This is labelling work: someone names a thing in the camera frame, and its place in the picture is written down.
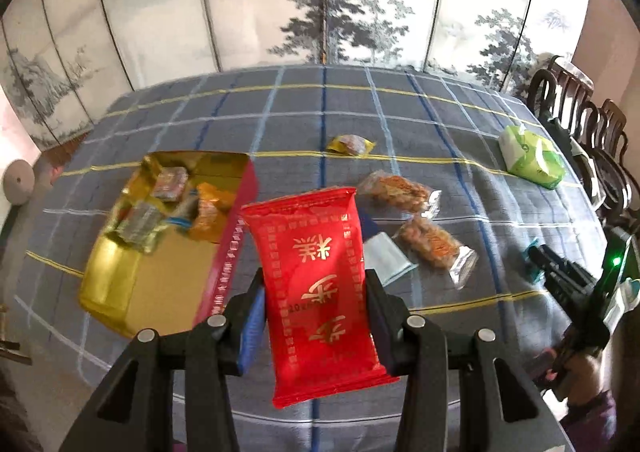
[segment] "yellow wrapped snack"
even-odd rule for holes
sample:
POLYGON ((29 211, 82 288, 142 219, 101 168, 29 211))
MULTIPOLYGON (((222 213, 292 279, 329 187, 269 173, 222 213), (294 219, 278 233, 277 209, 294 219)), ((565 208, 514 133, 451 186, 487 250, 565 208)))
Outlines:
POLYGON ((369 142, 369 140, 357 135, 339 135, 329 142, 326 150, 341 155, 366 156, 375 145, 374 142, 369 142))
POLYGON ((226 214, 236 198, 231 192, 220 190, 210 183, 198 189, 198 217, 189 230, 192 239, 217 243, 226 223, 226 214))

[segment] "silver screw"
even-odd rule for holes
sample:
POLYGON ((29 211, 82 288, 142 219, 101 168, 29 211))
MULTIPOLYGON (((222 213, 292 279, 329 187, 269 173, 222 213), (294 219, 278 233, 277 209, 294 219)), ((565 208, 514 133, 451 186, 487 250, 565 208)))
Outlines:
POLYGON ((138 340, 140 340, 141 342, 151 342, 151 340, 153 340, 154 338, 156 338, 156 334, 152 329, 143 329, 140 333, 138 333, 138 340))
POLYGON ((493 342, 495 340, 495 333, 487 328, 482 328, 478 331, 478 336, 481 340, 484 340, 484 342, 493 342))
POLYGON ((224 315, 211 315, 207 318, 207 324, 211 327, 222 327, 226 324, 226 317, 224 315))
POLYGON ((411 315, 410 317, 407 317, 406 323, 411 327, 418 328, 424 327, 425 321, 420 315, 411 315))

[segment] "gray tablecloth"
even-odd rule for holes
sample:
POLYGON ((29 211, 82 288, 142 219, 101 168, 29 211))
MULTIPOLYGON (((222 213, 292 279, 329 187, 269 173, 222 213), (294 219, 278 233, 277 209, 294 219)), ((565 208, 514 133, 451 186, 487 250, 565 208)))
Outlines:
MULTIPOLYGON (((447 330, 493 329, 522 360, 558 339, 567 321, 525 279, 521 252, 534 239, 596 272, 606 242, 577 179, 555 191, 508 175, 497 137, 524 123, 545 134, 518 100, 427 74, 361 67, 265 68, 211 74, 117 100, 47 196, 24 258, 14 318, 31 339, 97 384, 126 342, 82 312, 76 296, 104 214, 132 166, 152 151, 238 151, 255 158, 260 199, 356 185, 376 169, 443 190, 438 216, 479 254, 465 288, 426 265, 388 287, 447 330), (370 158, 332 158, 334 136, 376 142, 370 158)), ((398 213, 360 203, 394 231, 398 213)), ((258 258, 247 238, 232 293, 258 258)), ((243 450, 391 450, 404 382, 300 403, 271 405, 268 338, 250 372, 229 381, 243 450)), ((184 438, 184 379, 175 379, 175 435, 184 438)), ((456 399, 454 388, 450 398, 456 399)))

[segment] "person's hand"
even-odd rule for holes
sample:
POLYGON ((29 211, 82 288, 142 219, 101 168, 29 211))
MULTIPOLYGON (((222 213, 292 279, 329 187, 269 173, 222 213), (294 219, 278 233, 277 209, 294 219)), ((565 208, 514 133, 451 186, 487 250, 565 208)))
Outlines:
POLYGON ((575 353, 564 364, 571 372, 572 385, 569 388, 567 402, 569 405, 586 405, 600 394, 600 360, 585 353, 575 353))

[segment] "red snack package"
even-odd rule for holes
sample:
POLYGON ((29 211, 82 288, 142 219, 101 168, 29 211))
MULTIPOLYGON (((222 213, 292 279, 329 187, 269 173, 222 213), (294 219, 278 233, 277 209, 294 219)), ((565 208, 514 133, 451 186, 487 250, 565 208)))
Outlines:
POLYGON ((355 188, 242 207, 262 262, 273 405, 394 382, 369 332, 355 188))

